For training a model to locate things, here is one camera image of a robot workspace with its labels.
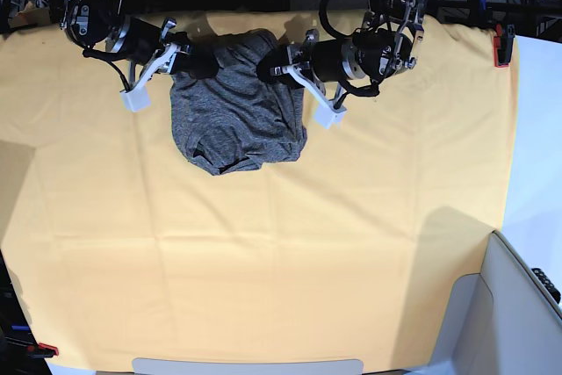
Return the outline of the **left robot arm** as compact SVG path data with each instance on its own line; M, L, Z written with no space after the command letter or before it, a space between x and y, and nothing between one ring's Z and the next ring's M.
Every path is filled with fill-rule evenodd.
M296 88L299 82L287 70L290 64L301 65L307 79L338 83L356 97L376 97L385 79L415 66L428 0L369 0L362 24L350 34L331 25L330 1L319 5L320 24L329 40L307 38L296 48L284 46L267 54L257 66L261 81Z

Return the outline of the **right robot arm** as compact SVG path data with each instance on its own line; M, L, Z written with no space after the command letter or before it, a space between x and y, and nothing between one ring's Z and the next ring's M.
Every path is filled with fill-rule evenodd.
M165 18L159 26L125 12L124 0L64 0L61 29L83 50L85 58L103 61L115 68L128 61L130 74L119 77L126 90L133 87L135 68L149 75L151 64L157 74L186 73L203 80L217 75L219 64L213 51L193 43L186 32L175 32L177 22Z

